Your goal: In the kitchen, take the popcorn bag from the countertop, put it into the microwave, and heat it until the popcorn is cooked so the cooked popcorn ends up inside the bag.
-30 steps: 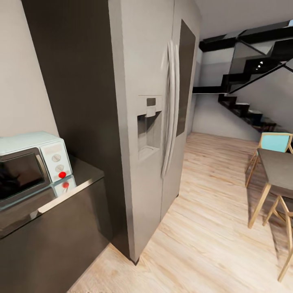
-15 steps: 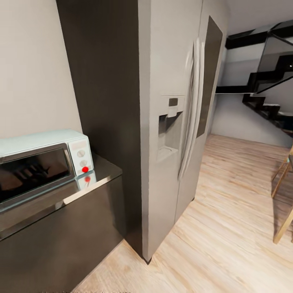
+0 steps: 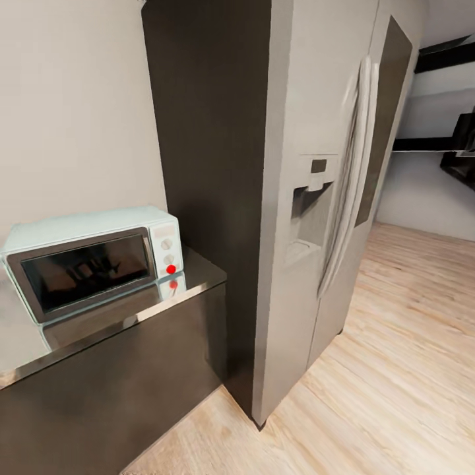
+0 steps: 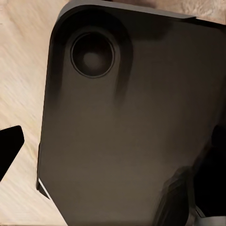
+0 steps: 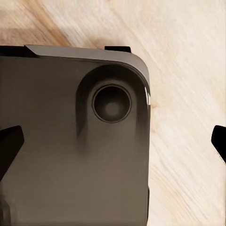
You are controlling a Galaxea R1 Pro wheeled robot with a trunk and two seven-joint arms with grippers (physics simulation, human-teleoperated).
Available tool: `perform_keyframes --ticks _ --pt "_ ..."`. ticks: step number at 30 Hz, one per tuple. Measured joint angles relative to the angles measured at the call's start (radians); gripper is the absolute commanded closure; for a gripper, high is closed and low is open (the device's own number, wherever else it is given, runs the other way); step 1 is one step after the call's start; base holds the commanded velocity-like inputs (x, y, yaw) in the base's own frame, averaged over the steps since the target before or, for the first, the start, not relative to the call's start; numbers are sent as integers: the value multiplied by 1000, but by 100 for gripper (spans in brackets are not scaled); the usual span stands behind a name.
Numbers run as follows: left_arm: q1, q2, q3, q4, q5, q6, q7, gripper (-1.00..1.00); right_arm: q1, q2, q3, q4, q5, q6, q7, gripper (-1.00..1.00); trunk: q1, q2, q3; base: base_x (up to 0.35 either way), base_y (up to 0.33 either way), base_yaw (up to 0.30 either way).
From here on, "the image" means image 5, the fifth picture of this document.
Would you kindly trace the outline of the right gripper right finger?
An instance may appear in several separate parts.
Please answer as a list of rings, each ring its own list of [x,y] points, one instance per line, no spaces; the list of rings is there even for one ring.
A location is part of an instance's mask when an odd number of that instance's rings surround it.
[[[226,127],[216,125],[212,132],[211,142],[226,163]]]

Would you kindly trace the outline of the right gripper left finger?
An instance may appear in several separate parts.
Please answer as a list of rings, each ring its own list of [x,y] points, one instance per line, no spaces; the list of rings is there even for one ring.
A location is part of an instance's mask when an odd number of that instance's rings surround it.
[[[21,126],[0,130],[0,181],[24,144]]]

